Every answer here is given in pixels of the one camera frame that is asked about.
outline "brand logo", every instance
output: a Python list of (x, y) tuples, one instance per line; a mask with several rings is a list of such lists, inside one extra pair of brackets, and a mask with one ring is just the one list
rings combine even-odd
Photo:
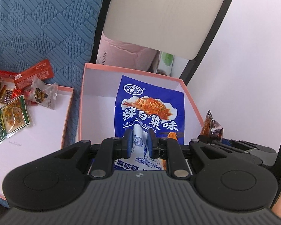
[(139, 96), (143, 93), (143, 89), (136, 85), (125, 85), (124, 90), (131, 95)]
[(144, 176), (144, 174), (140, 172), (140, 173), (136, 174), (136, 176), (137, 176), (138, 178), (141, 178), (141, 177)]

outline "green snack packet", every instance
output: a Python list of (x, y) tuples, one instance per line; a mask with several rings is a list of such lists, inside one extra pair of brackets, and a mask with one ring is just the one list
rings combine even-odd
[(0, 108), (0, 143), (29, 124), (25, 99), (20, 95)]

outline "open pink box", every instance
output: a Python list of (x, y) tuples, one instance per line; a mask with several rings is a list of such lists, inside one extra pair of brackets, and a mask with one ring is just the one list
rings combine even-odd
[(123, 75), (155, 86), (183, 92), (184, 144), (188, 145), (192, 138), (197, 138), (203, 126), (203, 119), (181, 79), (138, 70), (86, 63), (80, 98), (79, 140), (90, 140), (92, 144), (98, 144), (105, 138), (115, 136), (115, 100)]

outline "blue gripper pad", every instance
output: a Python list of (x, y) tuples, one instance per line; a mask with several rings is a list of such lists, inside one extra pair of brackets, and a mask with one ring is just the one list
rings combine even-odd
[(74, 88), (65, 146), (75, 142), (84, 64), (103, 0), (0, 0), (0, 70), (21, 72), (48, 58), (57, 82)]
[(153, 156), (152, 145), (153, 145), (153, 144), (152, 144), (152, 137), (151, 137), (150, 132), (148, 132), (147, 148), (148, 148), (148, 151), (149, 151), (149, 156), (150, 156), (150, 158), (152, 158), (152, 156)]
[(124, 134), (124, 138), (127, 136), (127, 157), (131, 157), (131, 150), (132, 150), (132, 141), (133, 141), (133, 130), (127, 128)]

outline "noodle image on packet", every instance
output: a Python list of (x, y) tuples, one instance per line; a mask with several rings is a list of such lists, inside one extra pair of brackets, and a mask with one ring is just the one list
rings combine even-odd
[(149, 157), (148, 129), (158, 138), (173, 138), (183, 145), (184, 94), (122, 76), (114, 111), (116, 136), (123, 137), (127, 128), (133, 129), (131, 157), (115, 160), (114, 168), (164, 170), (164, 160)]
[(0, 142), (30, 124), (23, 95), (0, 108)]

